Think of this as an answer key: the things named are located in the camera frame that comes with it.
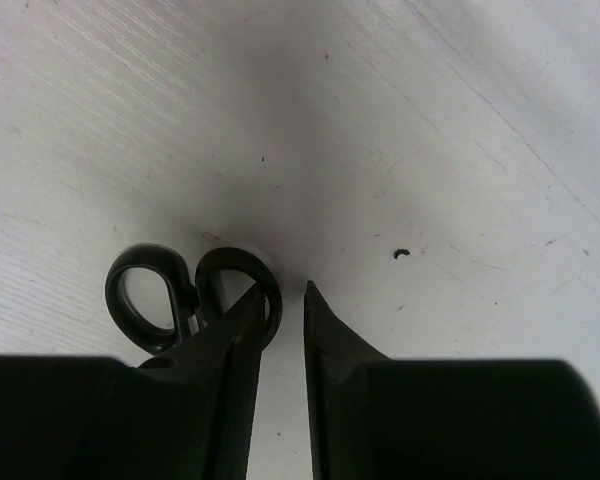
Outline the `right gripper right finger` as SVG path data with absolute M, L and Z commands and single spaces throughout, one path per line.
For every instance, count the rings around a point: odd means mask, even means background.
M 392 359 L 314 284 L 304 353 L 317 479 L 600 479 L 600 410 L 564 361 Z

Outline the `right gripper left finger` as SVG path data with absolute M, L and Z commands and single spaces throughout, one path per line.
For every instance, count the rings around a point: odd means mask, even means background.
M 242 479 L 265 301 L 131 367 L 107 357 L 0 356 L 0 479 Z

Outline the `black handled scissors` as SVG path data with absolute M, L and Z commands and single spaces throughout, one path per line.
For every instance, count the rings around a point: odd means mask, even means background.
M 235 247 L 205 253 L 191 272 L 176 251 L 135 245 L 113 262 L 105 282 L 106 306 L 117 327 L 151 355 L 161 354 L 217 323 L 227 312 L 226 272 L 250 278 L 265 298 L 262 345 L 278 331 L 283 302 L 271 270 L 254 254 Z

